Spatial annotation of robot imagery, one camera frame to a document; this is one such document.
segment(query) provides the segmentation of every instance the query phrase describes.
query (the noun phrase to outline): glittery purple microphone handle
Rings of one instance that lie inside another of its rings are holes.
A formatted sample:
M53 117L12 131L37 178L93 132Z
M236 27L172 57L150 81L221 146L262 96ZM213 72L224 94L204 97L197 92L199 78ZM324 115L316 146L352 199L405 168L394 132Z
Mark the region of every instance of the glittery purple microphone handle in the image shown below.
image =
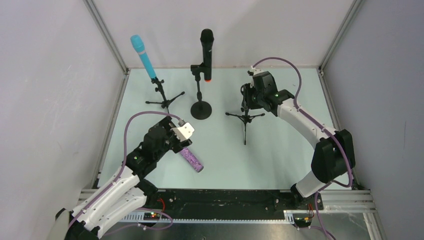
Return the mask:
M187 148L185 147L183 150L179 152L181 156L187 160L187 162L196 170L196 172L200 172L203 170L203 165L198 160L198 158Z

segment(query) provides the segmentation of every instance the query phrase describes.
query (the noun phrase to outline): round black stand base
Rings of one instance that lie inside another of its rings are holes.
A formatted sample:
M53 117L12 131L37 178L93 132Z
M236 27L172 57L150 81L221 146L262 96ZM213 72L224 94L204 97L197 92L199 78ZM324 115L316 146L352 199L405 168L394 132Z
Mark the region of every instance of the round black stand base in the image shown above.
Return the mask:
M191 115L197 120L205 120L212 114L212 107L205 101L198 101L191 106Z

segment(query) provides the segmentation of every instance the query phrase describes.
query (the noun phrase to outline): microphone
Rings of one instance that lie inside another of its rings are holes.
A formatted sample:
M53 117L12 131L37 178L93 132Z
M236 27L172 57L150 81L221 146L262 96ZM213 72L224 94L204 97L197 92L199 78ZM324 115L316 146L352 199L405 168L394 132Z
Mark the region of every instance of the microphone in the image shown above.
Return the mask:
M149 56L147 56L145 44L143 43L141 37L139 35L133 35L131 37L131 44L134 50L138 53L138 56L140 57L141 62L143 63L144 68L146 69L150 79L156 79L155 70L152 67L152 63L150 62Z
M201 46L203 47L204 81L209 83L212 80L212 45L214 44L214 34L209 28L203 29L200 35Z

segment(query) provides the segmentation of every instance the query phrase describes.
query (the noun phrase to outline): gray wall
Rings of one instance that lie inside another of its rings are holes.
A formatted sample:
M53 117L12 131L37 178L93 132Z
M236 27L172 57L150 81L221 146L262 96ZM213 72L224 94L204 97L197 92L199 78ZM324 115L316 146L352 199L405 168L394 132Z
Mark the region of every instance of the gray wall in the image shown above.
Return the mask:
M424 1L368 0L324 73L389 239L423 239Z
M0 56L0 239L46 239L94 172L123 74L82 0L1 1Z

